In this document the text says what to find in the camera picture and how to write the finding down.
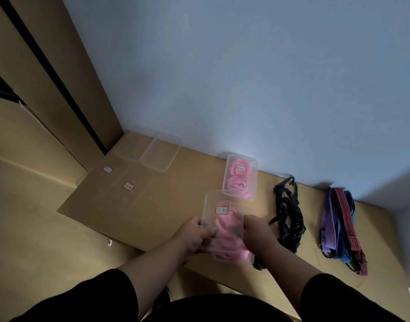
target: forearm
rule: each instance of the forearm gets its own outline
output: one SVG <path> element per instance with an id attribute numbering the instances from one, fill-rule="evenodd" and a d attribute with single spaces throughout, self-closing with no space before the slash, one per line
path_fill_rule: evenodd
<path id="1" fill-rule="evenodd" d="M 181 244 L 170 239 L 153 250 L 127 262 L 118 269 L 131 280 L 138 299 L 138 321 L 183 264 Z"/>
<path id="2" fill-rule="evenodd" d="M 260 256 L 272 277 L 299 313 L 300 298 L 305 285 L 313 276 L 322 272 L 280 245 L 276 239 L 263 250 Z"/>

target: handwritten label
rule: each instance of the handwritten label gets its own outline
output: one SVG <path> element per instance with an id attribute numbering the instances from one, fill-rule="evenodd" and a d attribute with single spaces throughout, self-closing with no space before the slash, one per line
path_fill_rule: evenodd
<path id="1" fill-rule="evenodd" d="M 242 172 L 242 173 L 246 172 L 246 167 L 245 166 L 236 165 L 235 169 L 239 172 Z"/>
<path id="2" fill-rule="evenodd" d="M 130 183 L 128 183 L 128 182 L 126 182 L 126 183 L 123 185 L 123 187 L 124 187 L 125 189 L 127 189 L 129 192 L 132 191 L 132 190 L 135 188 L 132 184 L 130 184 Z"/>
<path id="3" fill-rule="evenodd" d="M 109 166 L 105 166 L 104 168 L 102 168 L 106 173 L 111 174 L 111 172 L 113 171 L 113 169 Z"/>
<path id="4" fill-rule="evenodd" d="M 218 215 L 227 215 L 229 213 L 229 207 L 215 207 L 215 213 Z"/>

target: white cord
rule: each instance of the white cord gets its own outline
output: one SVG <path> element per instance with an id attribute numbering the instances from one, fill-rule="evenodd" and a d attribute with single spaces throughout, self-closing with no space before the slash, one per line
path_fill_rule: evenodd
<path id="1" fill-rule="evenodd" d="M 48 134 L 49 136 L 51 136 L 54 140 L 56 140 L 63 148 L 65 148 L 66 150 L 68 150 L 68 151 L 71 153 L 71 155 L 74 155 L 73 152 L 72 152 L 68 147 L 65 147 L 65 146 L 62 144 L 62 142 L 60 142 L 60 141 L 57 139 L 57 137 L 56 137 L 49 129 L 47 129 L 47 127 L 46 127 L 44 124 L 41 123 L 41 121 L 35 116 L 35 114 L 32 113 L 32 112 L 29 110 L 29 108 L 28 108 L 27 105 L 23 105 L 20 101 L 19 101 L 19 104 L 20 104 L 20 107 L 23 108 L 23 110 L 24 110 L 26 113 L 28 113 L 30 116 L 32 116 L 32 117 L 34 118 L 34 120 L 36 120 L 36 121 L 39 123 L 39 125 L 41 125 L 41 127 L 44 129 L 45 132 L 47 132 L 47 134 Z"/>

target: container with pink items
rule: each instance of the container with pink items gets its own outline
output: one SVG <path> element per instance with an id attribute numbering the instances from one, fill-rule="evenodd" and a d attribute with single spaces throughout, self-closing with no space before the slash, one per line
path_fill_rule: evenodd
<path id="1" fill-rule="evenodd" d="M 216 227 L 217 234 L 201 249 L 219 261 L 251 264 L 253 255 L 244 245 L 244 200 L 239 190 L 212 191 L 205 198 L 202 226 Z"/>
<path id="2" fill-rule="evenodd" d="M 223 190 L 240 190 L 244 199 L 254 200 L 257 194 L 257 161 L 251 157 L 229 155 Z"/>

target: purple strap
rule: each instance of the purple strap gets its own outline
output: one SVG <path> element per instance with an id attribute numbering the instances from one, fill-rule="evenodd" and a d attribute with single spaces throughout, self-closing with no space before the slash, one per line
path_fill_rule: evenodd
<path id="1" fill-rule="evenodd" d="M 337 221 L 335 217 L 335 210 L 333 210 L 333 204 L 331 203 L 331 192 L 330 190 L 326 192 L 326 197 L 324 199 L 324 205 L 322 206 L 321 214 L 321 250 L 325 253 L 330 253 L 330 250 L 336 249 L 336 229 L 334 222 Z"/>

